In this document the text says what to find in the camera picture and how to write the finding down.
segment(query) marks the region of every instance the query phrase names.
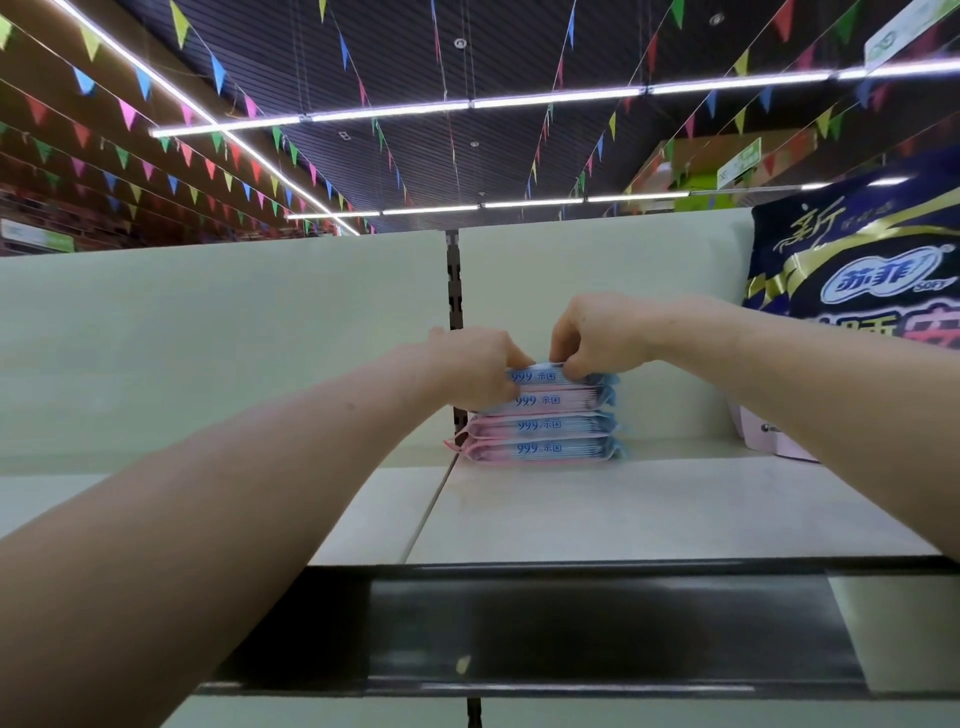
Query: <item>triangular pennant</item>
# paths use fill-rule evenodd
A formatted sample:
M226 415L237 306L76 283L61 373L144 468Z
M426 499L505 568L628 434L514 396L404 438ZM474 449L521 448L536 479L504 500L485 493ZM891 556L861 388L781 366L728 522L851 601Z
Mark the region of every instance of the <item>triangular pennant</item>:
M222 63L217 61L217 57L210 54L210 66L213 68L213 83L217 86L217 93L224 90L224 80L227 78L227 71Z
M30 107L30 114L34 118L34 122L39 126L43 123L43 119L47 116L47 111L49 107L43 102L38 101L33 96L27 96L27 105Z
M80 27L80 35L84 39L86 54L90 56L90 60L93 61L93 59L97 57L97 51L100 50L100 36L91 31L85 25Z
M833 32L844 45L850 42L850 37L853 35L853 24L856 22L859 8L860 0L856 0L833 24Z
M88 96L93 93L93 89L97 87L96 82L87 76L82 70L74 66L73 75L77 78L77 85L80 87L80 92L84 96Z
M793 28L793 0L786 0L777 14L774 15L774 26L784 43L790 39L790 30Z
M40 161L46 164L47 160L50 159L50 153L53 151L53 147L51 147L45 141L40 141L35 137L34 146L36 146L36 151L40 155Z
M827 138L827 131L830 126L830 118L832 115L833 115L833 107L830 107L829 109L827 109L817 117L817 120L816 120L817 129L820 130L820 136L822 136L824 139Z
M736 71L737 76L746 76L747 75L747 64L750 62L750 49L748 48L743 52L743 55L736 60L736 63L733 64L733 70Z
M186 32L190 30L190 21L186 19L186 15L177 7L177 3L175 3L174 0L170 0L170 13L174 16L174 28L177 30L177 43L180 45L180 48L182 48L186 42Z
M762 91L760 91L760 104L763 106L763 110L767 113L770 113L770 105L774 100L774 88L771 85L766 86Z
M140 94L143 96L143 100L146 101L148 98L150 98L150 89L154 82L150 76L148 76L139 68L135 68L134 70L136 71L136 82L140 84Z
M86 148L86 142L90 140L90 129L83 124L73 123L73 133L77 135L77 141L80 142L80 148Z
M117 102L120 104L120 113L123 114L123 123L127 125L127 131L129 131L136 120L137 110L123 99L117 99Z
M684 26L684 0L673 0L670 4L670 11L673 13L673 19L677 21L677 27Z

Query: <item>wet wipes pack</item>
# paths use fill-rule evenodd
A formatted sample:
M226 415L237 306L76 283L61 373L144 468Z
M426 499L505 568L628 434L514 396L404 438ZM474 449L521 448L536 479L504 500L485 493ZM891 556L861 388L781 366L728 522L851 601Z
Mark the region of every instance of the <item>wet wipes pack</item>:
M535 388L602 387L620 383L617 375L587 375L583 381L570 381L564 374L564 365L552 362L534 364L526 369L508 369L507 374L520 386L521 392Z
M616 404L613 387L565 387L522 392L515 400L510 400L493 409L482 412L483 415L539 415L573 412L589 412L604 404Z
M585 435L609 435L616 430L612 412L549 417L475 417L462 430L476 440L566 440Z
M622 454L615 437L585 437L570 440L504 442L467 438L459 452L479 463L510 462L584 462L610 460Z

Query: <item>yellow pennant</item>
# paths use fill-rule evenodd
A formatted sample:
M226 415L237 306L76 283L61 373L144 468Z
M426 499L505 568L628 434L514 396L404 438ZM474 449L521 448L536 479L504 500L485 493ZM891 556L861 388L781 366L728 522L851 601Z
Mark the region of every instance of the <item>yellow pennant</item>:
M97 51L100 50L100 36L88 30L86 26L81 26L80 35L84 37L86 54L90 56L90 60L93 61L93 59L97 57Z
M743 52L743 55L736 60L736 63L733 64L733 70L736 71L737 76L747 75L747 61L749 59L750 59L750 49L748 48Z
M186 15L177 7L177 3L175 3L174 0L170 0L170 13L174 16L174 28L177 29L177 43L179 43L180 48L182 48L186 42L186 32L190 30L190 21L186 19Z
M820 136L827 138L830 128L830 118L833 115L833 107L830 107L817 117L817 129L820 130Z

